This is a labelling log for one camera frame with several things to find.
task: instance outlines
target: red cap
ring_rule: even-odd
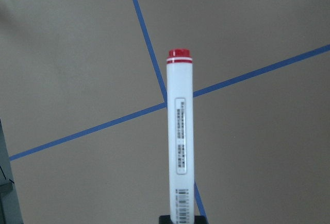
[[[184,48],[177,48],[177,49],[170,50],[169,58],[174,58],[174,57],[189,57],[190,58],[190,51],[188,49],[184,49]]]

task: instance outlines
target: whiteboard marker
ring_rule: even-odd
[[[170,212],[174,224],[194,223],[192,58],[173,49],[167,59]]]

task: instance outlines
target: white object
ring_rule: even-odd
[[[192,58],[187,49],[167,59],[170,211],[174,224],[194,223]]]

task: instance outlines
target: white barrel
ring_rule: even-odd
[[[170,211],[174,224],[194,223],[192,58],[187,49],[167,59]]]

